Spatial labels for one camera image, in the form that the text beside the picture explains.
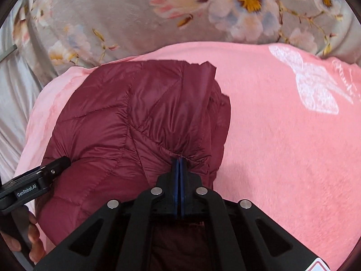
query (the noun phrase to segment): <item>floral bedsheet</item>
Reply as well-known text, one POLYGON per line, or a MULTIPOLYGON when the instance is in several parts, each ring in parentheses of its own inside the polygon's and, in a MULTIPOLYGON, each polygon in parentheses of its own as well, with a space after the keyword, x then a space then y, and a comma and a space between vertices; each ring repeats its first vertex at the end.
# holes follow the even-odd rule
POLYGON ((283 42, 361 63, 361 25, 345 0, 22 0, 13 21, 43 84, 73 65, 187 41, 283 42))

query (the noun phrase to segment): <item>pink fleece blanket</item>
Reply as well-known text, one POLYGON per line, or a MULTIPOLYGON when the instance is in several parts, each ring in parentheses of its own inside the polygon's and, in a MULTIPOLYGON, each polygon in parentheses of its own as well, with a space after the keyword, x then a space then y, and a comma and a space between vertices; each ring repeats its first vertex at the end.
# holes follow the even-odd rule
MULTIPOLYGON (((361 236, 361 69, 283 44, 184 43, 125 60, 149 59, 217 67, 232 112, 215 190, 251 200, 337 270, 361 236)), ((41 92, 16 175, 41 163, 92 70, 73 67, 41 92)))

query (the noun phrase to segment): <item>silver bolt head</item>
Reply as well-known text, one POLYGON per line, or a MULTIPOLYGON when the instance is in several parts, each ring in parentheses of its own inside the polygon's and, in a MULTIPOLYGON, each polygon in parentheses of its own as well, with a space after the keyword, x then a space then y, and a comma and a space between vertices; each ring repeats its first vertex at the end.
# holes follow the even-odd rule
POLYGON ((153 194, 153 195, 160 195, 163 190, 160 188, 160 187, 153 187, 150 192, 153 194))
POLYGON ((205 195, 205 194, 207 194, 207 192, 208 192, 208 189, 206 189, 205 187, 198 187, 196 189, 196 193, 198 195, 205 195))
POLYGON ((107 204, 108 208, 115 209, 119 206, 119 202, 117 200, 111 200, 107 204))
POLYGON ((252 203, 249 200, 242 200, 239 204, 244 209, 249 209, 250 207, 252 207, 252 203))

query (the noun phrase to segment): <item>human hand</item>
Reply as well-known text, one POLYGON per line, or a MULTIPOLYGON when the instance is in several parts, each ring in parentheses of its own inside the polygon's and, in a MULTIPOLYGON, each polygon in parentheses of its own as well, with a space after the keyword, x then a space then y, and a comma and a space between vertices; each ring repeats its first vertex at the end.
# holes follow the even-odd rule
MULTIPOLYGON (((37 226, 35 225, 37 223, 37 219, 35 216, 29 211, 29 229, 28 229, 28 238, 31 242, 31 250, 29 257, 34 262, 39 262, 45 255, 45 249, 43 242, 40 240, 40 232, 37 226)), ((11 237, 10 235, 7 235, 6 233, 1 232, 1 235, 5 241, 5 243, 8 245, 9 249, 12 252, 20 252, 21 251, 21 245, 20 243, 11 237)))

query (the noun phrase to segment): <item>maroon puffer jacket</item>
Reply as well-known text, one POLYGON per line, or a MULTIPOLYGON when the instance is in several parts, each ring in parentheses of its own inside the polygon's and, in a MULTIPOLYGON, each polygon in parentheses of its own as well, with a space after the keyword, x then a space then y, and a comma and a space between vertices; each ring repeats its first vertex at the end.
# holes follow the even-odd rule
POLYGON ((72 165, 36 202, 58 244, 111 199, 135 199, 183 156, 212 187, 230 125, 230 100, 215 67, 180 61, 121 62, 96 69, 61 112, 43 165, 72 165))

